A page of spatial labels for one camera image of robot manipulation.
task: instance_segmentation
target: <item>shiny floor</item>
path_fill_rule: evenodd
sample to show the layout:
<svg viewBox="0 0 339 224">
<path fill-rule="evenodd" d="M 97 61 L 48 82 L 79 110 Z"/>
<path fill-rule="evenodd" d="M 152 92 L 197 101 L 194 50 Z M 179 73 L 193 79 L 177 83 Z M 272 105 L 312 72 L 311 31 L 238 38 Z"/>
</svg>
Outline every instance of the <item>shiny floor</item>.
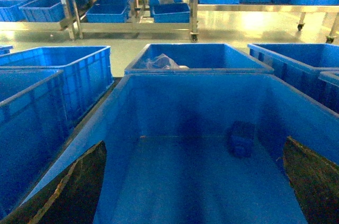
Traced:
<svg viewBox="0 0 339 224">
<path fill-rule="evenodd" d="M 307 14 L 306 25 L 298 32 L 300 13 L 198 12 L 199 42 L 224 42 L 246 52 L 247 44 L 256 42 L 324 43 L 335 15 Z M 110 45 L 114 77 L 123 76 L 126 65 L 148 43 L 190 43 L 190 38 L 188 32 L 87 33 L 83 40 L 71 41 L 67 31 L 0 32 L 0 44 L 12 44 L 17 51 L 40 46 Z"/>
</svg>

